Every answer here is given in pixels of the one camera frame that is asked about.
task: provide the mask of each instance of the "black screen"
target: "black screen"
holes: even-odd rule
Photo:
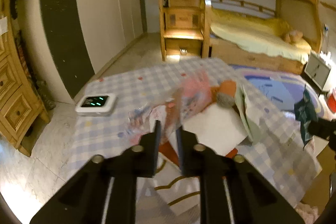
[[[86,97],[81,107],[102,107],[108,96]]]

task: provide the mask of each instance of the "bed frame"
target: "bed frame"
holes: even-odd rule
[[[202,21],[202,33],[204,36],[202,58],[206,57],[218,57],[228,64],[237,64],[243,66],[259,67],[270,70],[285,71],[295,74],[301,74],[303,70],[303,64],[295,61],[283,58],[281,56],[270,57],[266,54],[257,54],[240,49],[236,44],[230,41],[220,38],[210,38],[210,26],[211,26],[211,9],[213,3],[223,3],[226,5],[234,5],[244,7],[246,9],[258,11],[261,14],[267,14],[271,17],[281,16],[281,3],[282,0],[276,0],[276,9],[271,10],[267,7],[263,7],[254,3],[246,2],[244,0],[204,0],[204,20]],[[316,29],[316,39],[304,38],[311,45],[312,49],[316,52],[321,48],[321,27],[318,15],[318,0],[298,0],[301,2],[309,3],[311,6],[311,13],[314,16],[314,28]]]

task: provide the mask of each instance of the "floor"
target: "floor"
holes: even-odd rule
[[[178,58],[168,62],[178,62]],[[161,63],[160,36],[148,34],[122,55],[103,77]],[[30,158],[0,137],[0,192],[22,224],[28,224],[67,179],[68,150],[76,124],[74,108],[75,105],[57,102],[56,108],[49,113],[49,124],[36,120],[33,130],[39,131],[40,137]]]

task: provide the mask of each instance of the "screw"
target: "screw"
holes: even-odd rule
[[[134,145],[134,146],[132,146],[132,151],[136,152],[136,153],[142,152],[143,151],[143,146],[142,145]]]
[[[242,155],[236,155],[233,160],[240,164],[245,161],[245,158]]]
[[[197,152],[203,152],[205,150],[205,146],[198,143],[194,145],[194,150]]]
[[[91,160],[92,160],[92,162],[94,162],[96,164],[99,164],[99,163],[103,162],[104,157],[102,155],[94,155]]]

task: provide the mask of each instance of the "wooden staircase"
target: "wooden staircase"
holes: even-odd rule
[[[200,0],[159,0],[162,60],[167,55],[201,56]]]

